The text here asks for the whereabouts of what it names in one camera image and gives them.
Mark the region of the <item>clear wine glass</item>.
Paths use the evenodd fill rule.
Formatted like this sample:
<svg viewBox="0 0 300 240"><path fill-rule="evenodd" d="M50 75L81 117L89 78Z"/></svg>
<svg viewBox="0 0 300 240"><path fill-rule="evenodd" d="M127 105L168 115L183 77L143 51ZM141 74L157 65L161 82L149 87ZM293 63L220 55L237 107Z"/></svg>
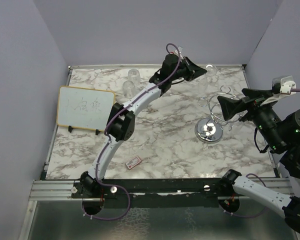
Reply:
<svg viewBox="0 0 300 240"><path fill-rule="evenodd" d="M217 67L214 64L208 63L204 66L204 69L207 71L202 75L198 81L197 89L200 96L202 96L213 80L213 76L217 74Z"/></svg>
<svg viewBox="0 0 300 240"><path fill-rule="evenodd" d="M135 84L130 80L125 81L122 85L122 91L123 91L123 95L127 99L133 98L136 95Z"/></svg>
<svg viewBox="0 0 300 240"><path fill-rule="evenodd" d="M128 71L128 80L133 82L135 86L141 82L140 72L137 69L130 69Z"/></svg>

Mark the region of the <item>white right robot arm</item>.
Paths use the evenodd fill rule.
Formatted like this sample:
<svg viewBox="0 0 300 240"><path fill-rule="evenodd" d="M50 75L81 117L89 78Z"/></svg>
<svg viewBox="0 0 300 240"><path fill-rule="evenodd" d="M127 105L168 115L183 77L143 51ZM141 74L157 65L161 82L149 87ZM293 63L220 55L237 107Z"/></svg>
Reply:
<svg viewBox="0 0 300 240"><path fill-rule="evenodd" d="M244 97L235 100L218 96L223 118L227 121L236 114L246 112L239 121L251 121L255 132L265 139L266 150L281 155L280 163L295 178L300 186L300 109L284 120L273 110L281 97L296 93L296 89L257 90L244 88ZM289 196L257 184L233 169L228 170L219 181L220 191L230 196L247 196L281 216L285 223L300 234L300 197Z"/></svg>

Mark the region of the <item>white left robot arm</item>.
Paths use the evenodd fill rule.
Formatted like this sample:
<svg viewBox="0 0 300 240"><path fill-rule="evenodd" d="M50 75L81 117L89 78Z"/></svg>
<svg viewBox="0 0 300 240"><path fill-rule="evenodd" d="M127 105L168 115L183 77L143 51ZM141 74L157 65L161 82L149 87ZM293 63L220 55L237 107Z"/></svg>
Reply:
<svg viewBox="0 0 300 240"><path fill-rule="evenodd" d="M151 102L166 93L173 81L193 81L205 75L208 71L194 64L188 57L179 57L175 54L166 55L161 68L149 79L146 87L129 101L112 106L104 135L107 140L94 160L92 167L81 174L80 183L87 196L96 197L101 190L105 173L116 151L124 141L134 133L136 116Z"/></svg>

